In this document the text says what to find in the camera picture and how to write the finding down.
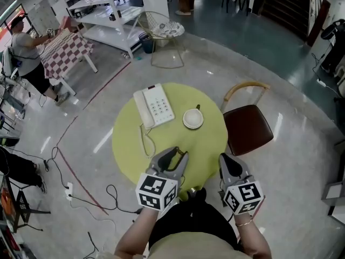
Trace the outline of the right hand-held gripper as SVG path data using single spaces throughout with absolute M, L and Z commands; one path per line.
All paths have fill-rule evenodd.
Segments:
M 223 181 L 242 179 L 223 186 L 224 203 L 234 215 L 253 214 L 263 201 L 263 191 L 259 181 L 243 179 L 250 174 L 250 171 L 247 164 L 236 156 L 221 153 L 219 165 Z

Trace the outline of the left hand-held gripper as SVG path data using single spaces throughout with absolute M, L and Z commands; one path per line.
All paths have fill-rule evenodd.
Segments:
M 175 146 L 159 152 L 152 157 L 147 172 L 136 174 L 135 193 L 140 206 L 162 212 L 176 201 L 188 163 L 188 152 L 185 152 L 175 167 L 169 169 L 177 150 Z

